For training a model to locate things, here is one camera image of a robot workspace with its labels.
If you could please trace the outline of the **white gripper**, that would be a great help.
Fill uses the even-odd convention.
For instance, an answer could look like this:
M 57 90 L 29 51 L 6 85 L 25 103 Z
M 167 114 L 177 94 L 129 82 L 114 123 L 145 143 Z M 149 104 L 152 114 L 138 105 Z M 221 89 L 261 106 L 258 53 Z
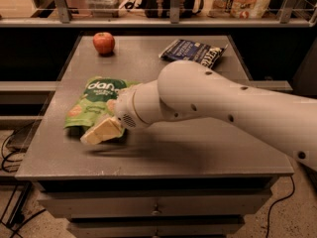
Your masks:
M 135 107 L 135 95 L 140 87 L 137 84 L 121 89 L 114 105 L 116 117 L 107 117 L 97 122 L 83 134 L 80 141 L 85 145 L 97 145 L 120 138 L 125 131 L 124 128 L 135 130 L 149 127 L 149 124 L 140 118 Z

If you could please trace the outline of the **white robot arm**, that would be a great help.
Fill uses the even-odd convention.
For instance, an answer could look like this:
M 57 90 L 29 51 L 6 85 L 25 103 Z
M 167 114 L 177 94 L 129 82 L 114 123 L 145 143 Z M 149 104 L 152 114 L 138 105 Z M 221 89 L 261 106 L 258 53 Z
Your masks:
M 317 100 L 236 83 L 197 62 L 178 60 L 154 81 L 119 91 L 106 115 L 80 138 L 97 145 L 124 129 L 211 117 L 230 123 L 317 169 Z

